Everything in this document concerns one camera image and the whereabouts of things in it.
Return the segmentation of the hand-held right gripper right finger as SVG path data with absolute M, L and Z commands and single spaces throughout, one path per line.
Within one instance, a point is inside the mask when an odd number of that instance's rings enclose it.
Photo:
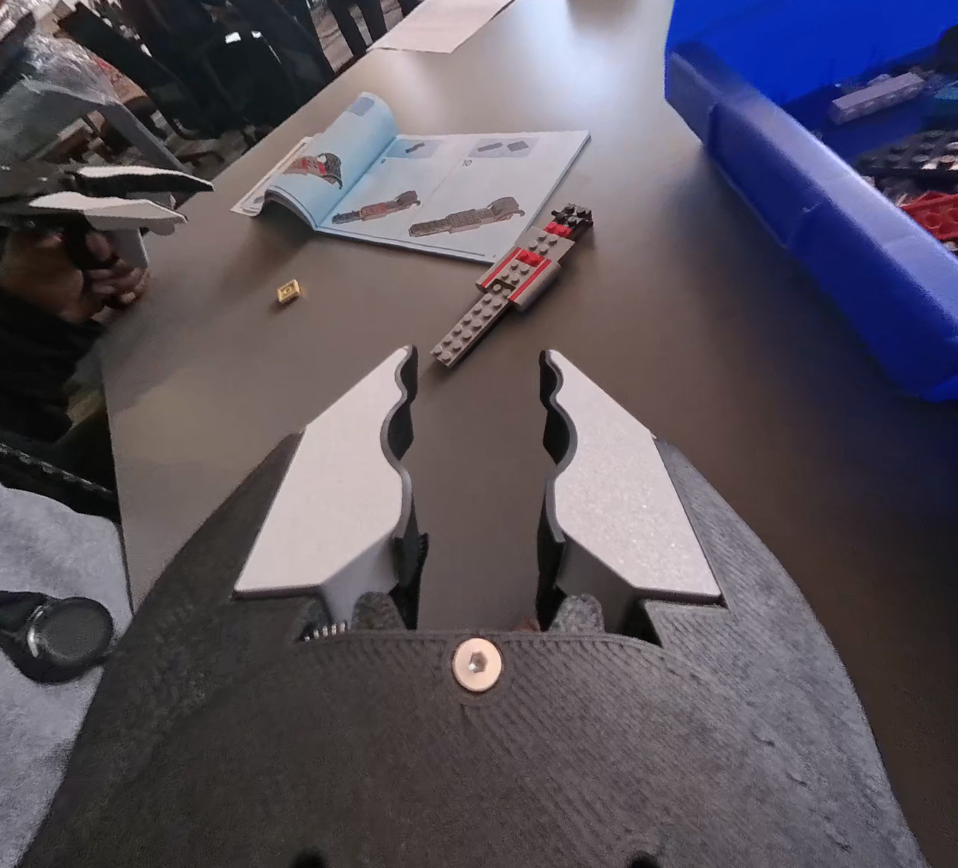
M 722 605 L 722 590 L 652 431 L 556 349 L 538 360 L 554 466 L 538 523 L 538 622 L 588 595 L 600 627 L 655 635 L 648 601 Z

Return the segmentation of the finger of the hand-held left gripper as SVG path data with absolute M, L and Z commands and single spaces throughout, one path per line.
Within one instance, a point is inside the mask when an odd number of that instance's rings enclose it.
M 212 192 L 214 186 L 189 172 L 147 166 L 71 167 L 77 191 L 93 198 L 145 199 L 151 193 L 185 194 Z
M 160 236 L 188 222 L 185 215 L 152 200 L 33 200 L 26 213 L 77 215 L 101 232 L 147 230 Z

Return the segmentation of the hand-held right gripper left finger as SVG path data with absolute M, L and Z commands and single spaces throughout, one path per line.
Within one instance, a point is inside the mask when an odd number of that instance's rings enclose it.
M 422 534 L 401 464 L 417 391 L 417 349 L 399 347 L 305 427 L 234 598 L 311 596 L 329 622 L 347 622 L 378 592 L 403 624 L 418 622 Z

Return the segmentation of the blue plastic bin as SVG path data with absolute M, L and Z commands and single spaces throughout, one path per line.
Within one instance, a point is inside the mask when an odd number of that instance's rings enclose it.
M 956 257 L 848 162 L 913 123 L 827 113 L 955 25 L 956 0 L 675 0 L 665 47 L 666 100 L 721 175 L 890 380 L 935 403 L 956 400 Z

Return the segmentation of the pile of mixed toy bricks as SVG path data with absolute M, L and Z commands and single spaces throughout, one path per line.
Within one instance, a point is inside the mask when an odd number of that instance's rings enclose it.
M 956 256 L 956 50 L 843 83 L 824 134 L 867 185 Z

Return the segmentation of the person's left hand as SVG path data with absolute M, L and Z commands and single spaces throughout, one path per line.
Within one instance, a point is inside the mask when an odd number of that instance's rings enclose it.
M 2 254 L 2 290 L 68 323 L 92 320 L 111 306 L 131 307 L 145 295 L 147 269 L 120 260 L 100 233 L 90 233 L 86 245 L 98 264 L 90 270 L 72 263 L 59 233 L 10 235 Z

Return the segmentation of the black office chair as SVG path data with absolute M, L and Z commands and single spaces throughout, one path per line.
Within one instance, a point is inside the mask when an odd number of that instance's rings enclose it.
M 315 37 L 276 0 L 117 3 L 199 105 L 248 126 L 279 126 L 333 79 Z

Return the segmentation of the person's black jacket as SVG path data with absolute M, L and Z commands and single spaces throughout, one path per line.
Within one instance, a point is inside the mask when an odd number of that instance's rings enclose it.
M 112 451 L 103 438 L 68 435 L 46 443 L 3 429 L 1 483 L 82 515 L 121 520 Z

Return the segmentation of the grey red brick model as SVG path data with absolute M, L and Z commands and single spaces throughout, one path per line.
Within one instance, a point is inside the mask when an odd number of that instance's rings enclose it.
M 594 226 L 592 211 L 569 204 L 543 227 L 526 229 L 478 279 L 478 299 L 430 351 L 446 369 L 457 366 L 502 317 L 526 311 L 556 280 L 562 259 Z

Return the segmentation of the black wristwatch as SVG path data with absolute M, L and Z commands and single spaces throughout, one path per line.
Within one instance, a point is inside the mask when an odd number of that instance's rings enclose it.
M 28 679 L 71 682 L 98 667 L 114 637 L 108 609 L 85 597 L 1 593 L 1 648 Z

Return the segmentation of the light blue instruction booklet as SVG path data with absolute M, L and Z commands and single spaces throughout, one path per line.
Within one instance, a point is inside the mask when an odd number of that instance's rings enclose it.
M 587 130 L 403 134 L 383 99 L 361 93 L 231 211 L 284 209 L 319 235 L 489 265 L 589 140 Z

